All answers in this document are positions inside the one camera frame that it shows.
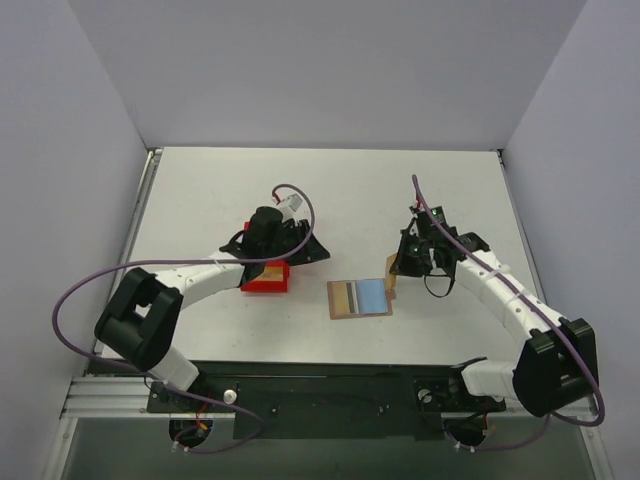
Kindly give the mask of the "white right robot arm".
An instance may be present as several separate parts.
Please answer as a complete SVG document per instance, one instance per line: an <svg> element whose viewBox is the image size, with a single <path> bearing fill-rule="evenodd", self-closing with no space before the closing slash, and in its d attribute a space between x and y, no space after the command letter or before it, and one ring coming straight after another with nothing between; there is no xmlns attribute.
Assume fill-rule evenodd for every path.
<svg viewBox="0 0 640 480"><path fill-rule="evenodd" d="M482 397L513 399L542 417L592 395L598 370L591 326L542 302L479 235L448 225L442 208L410 211L389 273L448 278L484 305L520 351L514 362L478 357L458 365L446 386L449 402L468 409Z"/></svg>

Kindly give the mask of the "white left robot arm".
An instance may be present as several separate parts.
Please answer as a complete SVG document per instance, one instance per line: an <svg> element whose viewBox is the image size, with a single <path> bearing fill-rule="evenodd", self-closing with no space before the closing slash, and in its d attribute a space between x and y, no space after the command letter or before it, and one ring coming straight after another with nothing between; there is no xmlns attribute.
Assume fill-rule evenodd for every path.
<svg viewBox="0 0 640 480"><path fill-rule="evenodd" d="M172 346L178 318L188 306L219 292L240 288L282 259L289 266L330 258L307 219L289 207L258 208L246 228L200 264L157 273L129 270L101 314L94 334L138 371L169 384L181 410L200 408L206 397L198 368Z"/></svg>

